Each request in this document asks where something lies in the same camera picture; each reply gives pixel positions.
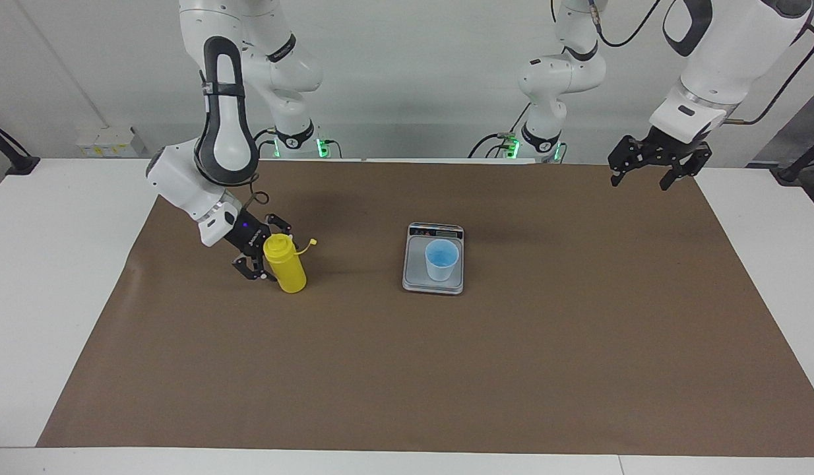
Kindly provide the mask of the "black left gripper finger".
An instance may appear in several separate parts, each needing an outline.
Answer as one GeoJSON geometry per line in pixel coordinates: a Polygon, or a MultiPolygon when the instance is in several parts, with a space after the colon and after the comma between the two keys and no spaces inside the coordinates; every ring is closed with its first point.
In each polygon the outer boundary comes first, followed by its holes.
{"type": "Polygon", "coordinates": [[[694,177],[699,174],[711,156],[711,148],[697,148],[687,156],[670,157],[668,162],[670,170],[663,175],[658,186],[662,191],[667,191],[676,181],[684,177],[694,177]]]}
{"type": "Polygon", "coordinates": [[[630,135],[621,138],[607,157],[607,162],[612,172],[610,183],[613,187],[621,183],[627,172],[647,165],[641,154],[639,141],[630,135]]]}

